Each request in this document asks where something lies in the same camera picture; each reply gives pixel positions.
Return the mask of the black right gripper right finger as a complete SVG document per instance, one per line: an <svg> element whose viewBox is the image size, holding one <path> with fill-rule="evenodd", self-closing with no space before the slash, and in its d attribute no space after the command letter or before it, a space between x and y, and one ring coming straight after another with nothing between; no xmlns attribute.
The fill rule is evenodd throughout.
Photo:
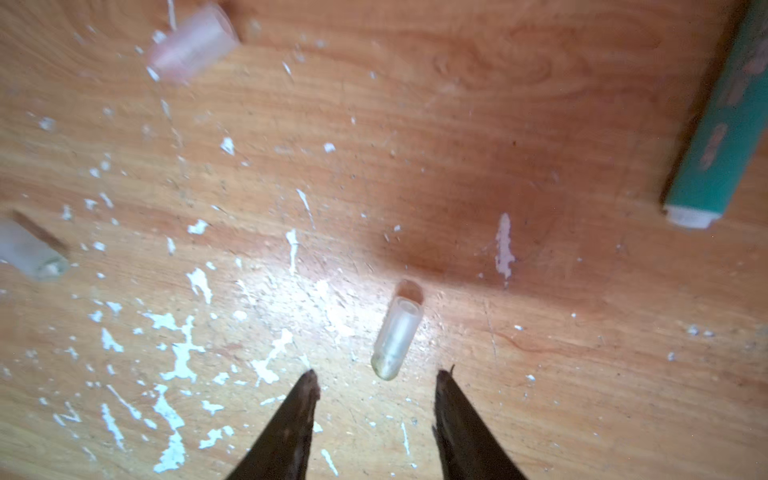
<svg viewBox="0 0 768 480"><path fill-rule="evenodd" d="M525 479L454 380L436 377L433 434L444 479Z"/></svg>

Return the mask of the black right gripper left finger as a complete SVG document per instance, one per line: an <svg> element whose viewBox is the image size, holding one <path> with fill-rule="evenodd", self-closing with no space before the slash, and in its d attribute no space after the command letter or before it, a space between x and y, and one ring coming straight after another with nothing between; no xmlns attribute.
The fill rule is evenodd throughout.
<svg viewBox="0 0 768 480"><path fill-rule="evenodd" d="M305 479L320 397L317 374L307 370L227 479Z"/></svg>

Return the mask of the green pen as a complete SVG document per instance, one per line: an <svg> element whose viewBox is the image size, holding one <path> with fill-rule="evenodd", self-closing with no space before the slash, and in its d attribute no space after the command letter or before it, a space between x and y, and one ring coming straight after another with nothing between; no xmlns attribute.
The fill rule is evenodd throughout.
<svg viewBox="0 0 768 480"><path fill-rule="evenodd" d="M767 3L753 1L668 189L667 221L706 229L725 213L767 126Z"/></svg>

